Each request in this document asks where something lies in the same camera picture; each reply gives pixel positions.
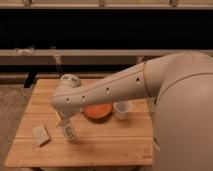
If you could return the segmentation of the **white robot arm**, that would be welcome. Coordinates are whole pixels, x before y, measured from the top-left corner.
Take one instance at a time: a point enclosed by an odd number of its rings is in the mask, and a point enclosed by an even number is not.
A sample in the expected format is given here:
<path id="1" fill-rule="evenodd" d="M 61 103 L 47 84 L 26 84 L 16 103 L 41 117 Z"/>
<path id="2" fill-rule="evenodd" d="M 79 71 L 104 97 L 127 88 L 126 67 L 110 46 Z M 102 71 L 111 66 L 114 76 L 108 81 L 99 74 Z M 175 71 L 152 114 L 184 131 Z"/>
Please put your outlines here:
<path id="1" fill-rule="evenodd" d="M 150 100 L 153 171 L 213 171 L 213 55 L 179 52 L 81 86 L 66 74 L 51 105 L 66 120 L 81 108 Z"/>

